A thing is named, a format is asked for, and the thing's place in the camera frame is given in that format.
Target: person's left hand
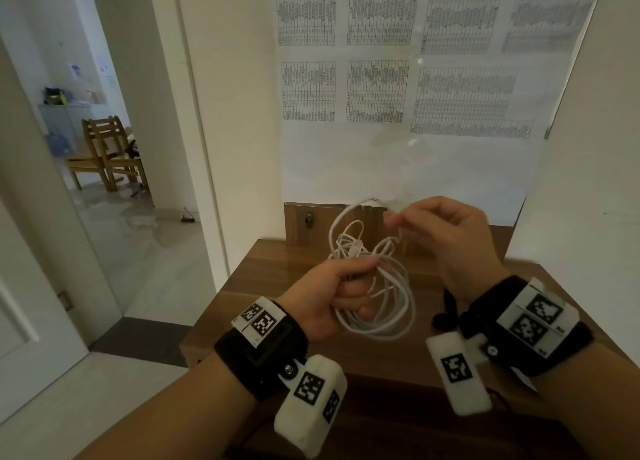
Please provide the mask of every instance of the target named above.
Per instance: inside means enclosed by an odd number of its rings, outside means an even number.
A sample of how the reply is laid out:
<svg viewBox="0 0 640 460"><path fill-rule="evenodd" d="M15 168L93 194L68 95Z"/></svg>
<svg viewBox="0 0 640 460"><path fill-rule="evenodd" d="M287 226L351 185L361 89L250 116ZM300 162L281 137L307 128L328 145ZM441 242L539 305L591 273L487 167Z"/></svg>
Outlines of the person's left hand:
<svg viewBox="0 0 640 460"><path fill-rule="evenodd" d="M275 301L299 323L310 343L322 342L340 330L332 308L356 310L372 318L365 306L379 256L328 260L310 270Z"/></svg>

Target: white paper sheet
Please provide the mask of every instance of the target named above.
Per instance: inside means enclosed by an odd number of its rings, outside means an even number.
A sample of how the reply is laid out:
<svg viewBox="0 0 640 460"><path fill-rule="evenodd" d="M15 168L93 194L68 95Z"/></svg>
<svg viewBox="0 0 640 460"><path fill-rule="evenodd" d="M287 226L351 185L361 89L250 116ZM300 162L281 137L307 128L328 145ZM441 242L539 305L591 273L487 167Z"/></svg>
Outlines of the white paper sheet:
<svg viewBox="0 0 640 460"><path fill-rule="evenodd" d="M269 0L285 201L513 225L595 0Z"/></svg>

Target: qr code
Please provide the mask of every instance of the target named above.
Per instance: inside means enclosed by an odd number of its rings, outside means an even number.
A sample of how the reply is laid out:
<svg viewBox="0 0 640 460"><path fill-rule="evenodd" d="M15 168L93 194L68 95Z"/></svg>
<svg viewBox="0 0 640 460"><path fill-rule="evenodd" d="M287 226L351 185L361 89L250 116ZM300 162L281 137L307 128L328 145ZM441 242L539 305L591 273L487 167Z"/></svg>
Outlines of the qr code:
<svg viewBox="0 0 640 460"><path fill-rule="evenodd" d="M266 310L263 311L251 324L255 331L263 337L274 325L276 325L276 319L270 316Z"/></svg>
<svg viewBox="0 0 640 460"><path fill-rule="evenodd" d="M338 409L338 405L340 404L340 396L335 392L335 389L331 392L331 396L329 396L329 401L326 402L326 406L324 407L324 411L322 415L327 423L331 424L331 420L333 415L335 414L335 410Z"/></svg>
<svg viewBox="0 0 640 460"><path fill-rule="evenodd" d="M533 347L547 333L547 328L523 313L509 328L509 332Z"/></svg>
<svg viewBox="0 0 640 460"><path fill-rule="evenodd" d="M260 313L262 307L258 305L258 303L254 303L251 307L247 308L244 312L240 314L240 317L245 319L247 322L251 322L251 319L254 318L258 313Z"/></svg>
<svg viewBox="0 0 640 460"><path fill-rule="evenodd" d="M324 379L322 377L313 375L310 372L305 372L298 387L293 391L293 396L313 406L318 399L320 391L322 391L322 386L324 386Z"/></svg>
<svg viewBox="0 0 640 460"><path fill-rule="evenodd" d="M467 361L462 354L445 357L441 361L450 383L471 379L474 376L471 374L471 369L469 369Z"/></svg>
<svg viewBox="0 0 640 460"><path fill-rule="evenodd" d="M551 325L555 319L558 318L558 315L562 313L563 309L551 302L546 296L538 294L531 303L527 305L527 310Z"/></svg>

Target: wooden chair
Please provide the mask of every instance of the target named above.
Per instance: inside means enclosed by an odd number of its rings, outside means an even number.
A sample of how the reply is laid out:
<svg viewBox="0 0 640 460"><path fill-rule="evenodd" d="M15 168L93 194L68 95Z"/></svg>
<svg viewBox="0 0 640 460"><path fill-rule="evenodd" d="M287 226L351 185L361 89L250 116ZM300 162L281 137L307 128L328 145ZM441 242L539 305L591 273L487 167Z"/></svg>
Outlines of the wooden chair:
<svg viewBox="0 0 640 460"><path fill-rule="evenodd" d="M86 120L91 139L96 139L98 152L104 166L104 172L112 191L117 190L114 174L126 175L129 182L137 182L138 175L142 179L142 186L148 189L147 176L142 160L128 156L127 133L117 116L104 119Z"/></svg>
<svg viewBox="0 0 640 460"><path fill-rule="evenodd" d="M85 119L82 122L82 126L84 141L87 147L86 150L64 158L69 174L71 175L71 179L73 179L74 184L76 184L76 189L82 190L77 172L97 173L100 175L100 179L102 180L105 188L108 191L111 191L111 184L107 179L106 172L104 171L104 164L102 163L102 159L98 155L94 145L95 136L91 136Z"/></svg>

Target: baseboard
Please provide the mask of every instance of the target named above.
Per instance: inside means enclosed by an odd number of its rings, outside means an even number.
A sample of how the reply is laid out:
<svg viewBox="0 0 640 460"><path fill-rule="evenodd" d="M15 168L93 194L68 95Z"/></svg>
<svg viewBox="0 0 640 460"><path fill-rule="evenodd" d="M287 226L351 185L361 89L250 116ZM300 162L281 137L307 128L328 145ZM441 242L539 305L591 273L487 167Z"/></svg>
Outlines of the baseboard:
<svg viewBox="0 0 640 460"><path fill-rule="evenodd" d="M189 212L194 216L196 222L200 222L200 213L198 211L189 210ZM191 217L189 212L184 209L154 209L156 219L162 219L163 221L180 221L182 216Z"/></svg>

